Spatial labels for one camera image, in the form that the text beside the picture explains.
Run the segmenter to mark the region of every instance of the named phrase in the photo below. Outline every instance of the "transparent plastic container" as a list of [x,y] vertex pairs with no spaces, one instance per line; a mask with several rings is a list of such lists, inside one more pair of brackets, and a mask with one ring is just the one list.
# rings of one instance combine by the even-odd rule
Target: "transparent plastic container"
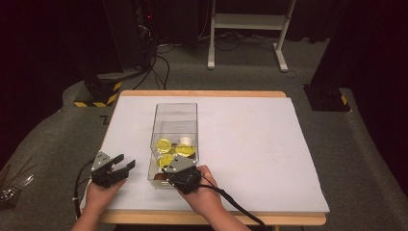
[[173,189],[162,172],[171,156],[181,155],[199,161],[197,104],[158,104],[150,149],[147,179],[156,189]]

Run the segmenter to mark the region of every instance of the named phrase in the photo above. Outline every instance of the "white stand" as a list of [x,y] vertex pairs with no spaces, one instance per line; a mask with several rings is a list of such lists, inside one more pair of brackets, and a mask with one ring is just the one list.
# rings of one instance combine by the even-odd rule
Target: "white stand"
[[216,28],[229,29],[252,29],[252,30],[275,30],[281,31],[278,43],[273,44],[273,51],[276,54],[282,72],[288,71],[285,59],[282,54],[282,44],[291,22],[294,3],[291,0],[288,11],[284,15],[264,15],[264,14],[238,14],[238,13],[216,13],[216,0],[213,0],[211,18],[211,37],[208,52],[208,68],[216,67],[215,33]]

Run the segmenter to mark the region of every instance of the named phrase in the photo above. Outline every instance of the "person's left hand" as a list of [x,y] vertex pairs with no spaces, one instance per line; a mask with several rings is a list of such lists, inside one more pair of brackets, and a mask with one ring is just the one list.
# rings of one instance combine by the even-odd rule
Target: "person's left hand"
[[87,205],[85,210],[91,210],[101,215],[125,182],[126,179],[119,181],[108,189],[90,183],[87,189]]

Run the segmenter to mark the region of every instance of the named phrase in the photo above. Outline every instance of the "human hand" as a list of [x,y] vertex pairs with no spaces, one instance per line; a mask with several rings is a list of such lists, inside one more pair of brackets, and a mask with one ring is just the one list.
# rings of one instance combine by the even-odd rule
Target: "human hand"
[[90,183],[87,189],[87,205],[85,210],[102,215],[125,182],[126,179],[119,181],[108,189]]
[[[217,181],[207,166],[197,167],[197,169],[203,176],[200,182],[201,185],[212,186],[211,184],[213,184],[215,187],[217,187]],[[182,192],[179,193],[190,204],[190,207],[204,218],[207,218],[210,214],[225,211],[221,204],[221,197],[219,193],[212,189],[198,188],[195,192],[191,192],[189,194],[183,194]]]

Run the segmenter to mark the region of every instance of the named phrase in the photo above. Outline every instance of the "gray carpet floor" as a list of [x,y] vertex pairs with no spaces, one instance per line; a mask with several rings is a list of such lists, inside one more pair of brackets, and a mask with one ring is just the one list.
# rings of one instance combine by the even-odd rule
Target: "gray carpet floor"
[[[233,44],[217,45],[227,49]],[[304,230],[408,230],[407,197],[372,142],[352,92],[341,89],[352,108],[349,113],[314,112],[309,106],[302,85],[312,80],[326,45],[306,39],[285,41],[287,73],[280,71],[270,43],[218,49],[214,70],[207,69],[208,49],[177,45],[171,50],[170,45],[158,51],[170,65],[169,90],[282,90],[292,99],[331,210],[323,226]],[[157,60],[155,70],[166,76],[163,61]],[[121,90],[132,89],[140,80],[124,81]],[[75,222],[72,195],[77,172],[103,141],[108,125],[101,116],[110,118],[115,109],[115,103],[108,108],[75,107],[73,100],[82,84],[66,89],[64,106],[39,124],[10,158],[9,175],[14,175],[33,157],[29,165],[36,166],[15,182],[33,173],[35,179],[23,189],[14,209],[0,211],[0,230],[68,230]],[[151,73],[138,89],[157,88]],[[165,229],[136,226],[134,230]],[[301,229],[281,226],[281,230]]]

